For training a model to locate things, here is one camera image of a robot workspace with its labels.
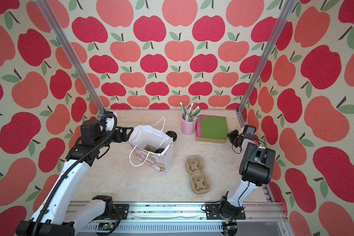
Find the green napkin stack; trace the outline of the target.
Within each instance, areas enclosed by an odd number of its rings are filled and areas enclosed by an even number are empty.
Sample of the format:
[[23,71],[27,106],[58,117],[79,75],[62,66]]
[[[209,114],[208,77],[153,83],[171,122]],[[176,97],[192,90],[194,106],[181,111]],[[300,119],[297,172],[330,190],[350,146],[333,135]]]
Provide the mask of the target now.
[[200,131],[202,138],[225,140],[229,133],[227,119],[226,117],[202,117]]

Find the cartoon animal gift bag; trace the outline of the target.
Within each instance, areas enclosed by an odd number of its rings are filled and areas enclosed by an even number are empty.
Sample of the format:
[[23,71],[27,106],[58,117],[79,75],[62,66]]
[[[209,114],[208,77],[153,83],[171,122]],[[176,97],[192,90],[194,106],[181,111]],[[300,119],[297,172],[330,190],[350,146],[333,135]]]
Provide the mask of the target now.
[[163,175],[168,174],[175,161],[174,139],[165,133],[164,127],[164,117],[153,125],[134,127],[128,140],[132,166],[146,165]]

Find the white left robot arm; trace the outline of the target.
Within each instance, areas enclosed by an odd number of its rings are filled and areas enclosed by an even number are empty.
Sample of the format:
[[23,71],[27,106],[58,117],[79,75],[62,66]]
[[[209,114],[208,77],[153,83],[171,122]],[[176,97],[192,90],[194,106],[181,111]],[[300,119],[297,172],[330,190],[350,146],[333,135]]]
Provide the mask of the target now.
[[65,214],[84,175],[95,160],[103,157],[100,149],[111,143],[122,143],[133,132],[131,127],[117,126],[113,113],[100,120],[88,120],[80,127],[81,136],[67,154],[63,170],[47,197],[30,220],[21,221],[16,228],[19,236],[74,236],[92,221],[122,216],[116,210],[112,197],[97,195],[72,217]]

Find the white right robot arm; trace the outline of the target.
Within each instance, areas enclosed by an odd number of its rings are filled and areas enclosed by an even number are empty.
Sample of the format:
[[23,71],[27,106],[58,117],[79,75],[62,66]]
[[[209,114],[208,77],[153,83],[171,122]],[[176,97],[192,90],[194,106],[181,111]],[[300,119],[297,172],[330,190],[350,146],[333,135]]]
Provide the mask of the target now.
[[241,132],[234,130],[227,137],[233,147],[241,148],[243,158],[239,168],[241,180],[221,199],[220,216],[233,220],[242,216],[244,201],[250,193],[272,178],[276,152],[254,141],[256,128],[245,125]]

